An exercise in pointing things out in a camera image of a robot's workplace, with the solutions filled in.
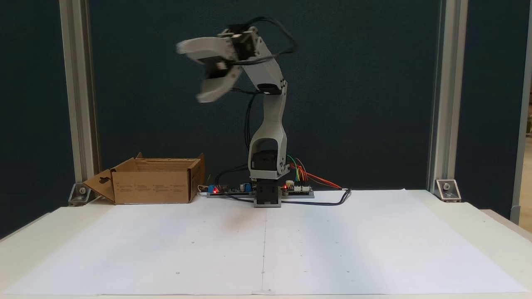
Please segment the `grey pivoting gripper finger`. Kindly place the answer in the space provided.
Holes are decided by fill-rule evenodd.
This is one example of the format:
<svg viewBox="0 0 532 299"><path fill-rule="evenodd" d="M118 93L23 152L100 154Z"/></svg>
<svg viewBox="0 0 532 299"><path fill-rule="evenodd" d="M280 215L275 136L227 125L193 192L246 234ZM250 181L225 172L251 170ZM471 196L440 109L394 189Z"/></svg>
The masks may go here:
<svg viewBox="0 0 532 299"><path fill-rule="evenodd" d="M241 75L241 68L235 66L228 71L213 71L202 80L201 91L196 95L199 103L210 103L218 100L231 91Z"/></svg>

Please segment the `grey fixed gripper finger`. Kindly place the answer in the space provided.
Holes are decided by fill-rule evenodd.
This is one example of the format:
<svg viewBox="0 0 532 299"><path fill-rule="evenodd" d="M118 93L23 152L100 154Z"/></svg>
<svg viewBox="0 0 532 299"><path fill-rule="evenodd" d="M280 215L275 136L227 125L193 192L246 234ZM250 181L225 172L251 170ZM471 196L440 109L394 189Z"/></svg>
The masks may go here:
<svg viewBox="0 0 532 299"><path fill-rule="evenodd" d="M198 63L201 59L211 57L218 57L224 62L229 62L229 38L199 37L183 40L177 44L177 53L184 54Z"/></svg>

